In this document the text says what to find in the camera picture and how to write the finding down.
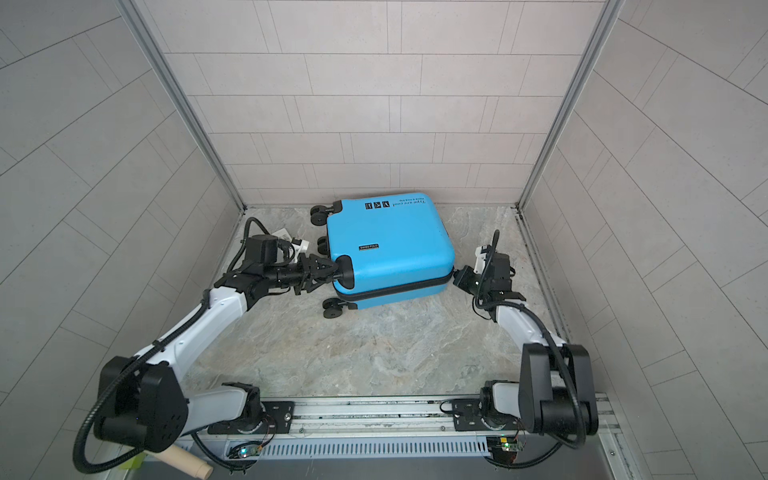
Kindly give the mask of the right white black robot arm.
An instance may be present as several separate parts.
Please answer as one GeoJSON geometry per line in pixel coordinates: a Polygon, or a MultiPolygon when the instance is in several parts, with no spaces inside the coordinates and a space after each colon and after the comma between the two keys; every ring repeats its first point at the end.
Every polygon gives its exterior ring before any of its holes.
{"type": "Polygon", "coordinates": [[[472,295],[475,313],[501,327],[521,351],[518,380],[488,381],[481,389],[480,418],[490,429],[513,424],[558,446],[582,446],[598,428],[588,351],[551,332],[512,289],[508,255],[493,245],[475,255],[475,264],[458,271],[454,284],[472,295]]]}

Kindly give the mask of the blue suitcase with black lining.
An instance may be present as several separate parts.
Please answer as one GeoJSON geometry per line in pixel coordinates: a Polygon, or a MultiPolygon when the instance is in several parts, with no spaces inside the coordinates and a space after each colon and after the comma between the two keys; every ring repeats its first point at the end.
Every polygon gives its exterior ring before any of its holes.
{"type": "Polygon", "coordinates": [[[318,253],[340,268],[323,315],[366,309],[442,292],[452,279],[455,250],[431,198],[403,193],[315,205],[310,221],[327,234],[318,253]]]}

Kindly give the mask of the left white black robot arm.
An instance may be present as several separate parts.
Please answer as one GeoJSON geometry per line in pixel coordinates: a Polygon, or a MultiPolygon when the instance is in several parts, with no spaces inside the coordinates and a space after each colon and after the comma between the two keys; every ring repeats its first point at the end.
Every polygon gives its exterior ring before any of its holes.
{"type": "Polygon", "coordinates": [[[184,319],[134,356],[116,356],[103,367],[98,397],[74,441],[75,468],[84,474],[108,471],[218,423],[246,432],[265,424],[258,387],[235,382],[188,397],[181,379],[260,299],[283,289],[312,292],[352,276],[344,258],[307,255],[273,235],[245,236],[222,277],[184,319]]]}

